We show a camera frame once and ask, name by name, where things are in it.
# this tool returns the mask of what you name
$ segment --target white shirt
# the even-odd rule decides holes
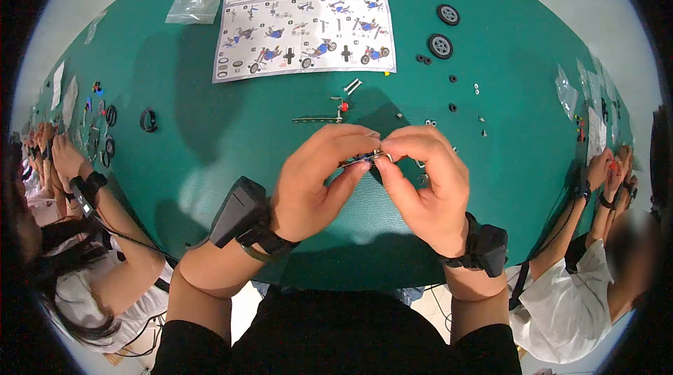
[[[82,236],[73,237],[58,249],[69,248],[73,243],[80,242],[81,238]],[[114,238],[110,239],[110,244],[115,251],[121,251]],[[59,307],[59,310],[63,312],[66,318],[81,326],[96,328],[103,325],[107,320],[107,316],[98,309],[96,300],[91,295],[90,286],[91,283],[107,274],[115,265],[120,263],[121,261],[117,258],[117,254],[114,251],[109,251],[108,255],[98,261],[93,269],[80,270],[77,273],[59,278],[56,282],[56,306]],[[173,269],[166,263],[160,278],[170,283],[172,275]],[[148,319],[165,312],[167,309],[168,293],[156,286],[151,286],[136,303],[122,315],[115,318],[115,323],[119,322],[121,325],[119,331],[113,337],[92,341],[94,345],[87,343],[82,343],[81,345],[93,352],[118,352],[119,349],[133,340],[143,330]],[[58,321],[55,322],[66,335],[74,340]]]
[[[521,266],[505,269],[509,296]],[[608,284],[614,283],[603,241],[595,241],[569,274],[561,259],[537,280],[528,273],[521,305],[509,312],[514,342],[539,360],[570,363],[591,352],[610,332]]]

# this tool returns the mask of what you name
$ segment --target toy wheel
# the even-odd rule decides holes
[[[458,23],[460,23],[460,15],[458,14],[458,10],[449,6],[448,4],[440,4],[437,6],[437,15],[442,20],[442,22],[449,26],[456,26]]]
[[[454,47],[451,45],[449,38],[439,33],[430,35],[427,39],[427,49],[441,60],[447,60],[454,53]]]

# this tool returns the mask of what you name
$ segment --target person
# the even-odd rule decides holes
[[[12,220],[20,236],[26,283],[73,340],[93,352],[119,351],[147,320],[165,312],[168,293],[155,284],[164,286],[159,279],[170,283],[172,268],[162,254],[116,235],[153,245],[105,186],[97,193],[96,210],[114,232],[96,220],[72,216],[40,228],[22,191],[20,146],[12,153],[17,158],[9,186],[15,202]],[[63,188],[68,194],[72,178],[93,172],[64,135],[54,137],[52,155],[53,166],[67,180]]]
[[[387,157],[375,159],[383,187],[409,228],[445,257],[463,255],[467,239],[468,170],[434,127],[404,127],[383,143],[359,125],[326,125],[290,155],[275,192],[270,228],[292,243],[332,220],[370,168],[348,158],[383,149],[393,161],[425,162],[429,187],[416,191]],[[253,249],[263,251],[260,245]],[[153,374],[521,373],[508,326],[504,273],[443,268],[453,295],[451,345],[417,312],[377,292],[270,289],[250,328],[231,346],[231,297],[263,266],[236,240],[210,240],[188,251],[176,267],[167,322]]]
[[[569,250],[587,201],[573,198],[534,258],[505,270],[514,299],[525,271],[519,302],[510,303],[509,324],[516,344],[539,360],[570,363],[589,354],[619,318],[642,302],[652,283],[660,245],[654,219],[643,211],[649,219],[639,218],[637,229],[625,233],[625,221],[634,219],[634,213],[622,213],[616,227],[607,230],[627,166],[628,158],[614,158],[609,148],[594,157],[587,169],[588,185],[591,192],[603,184],[604,190],[591,230]]]

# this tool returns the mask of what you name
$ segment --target black shirt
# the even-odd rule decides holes
[[[269,292],[229,347],[192,322],[164,326],[152,374],[415,372],[521,374],[511,329],[473,331],[448,346],[432,324],[375,292]]]

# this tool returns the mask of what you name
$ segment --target instruction sheet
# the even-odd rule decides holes
[[[396,71],[388,0],[223,0],[213,83]]]

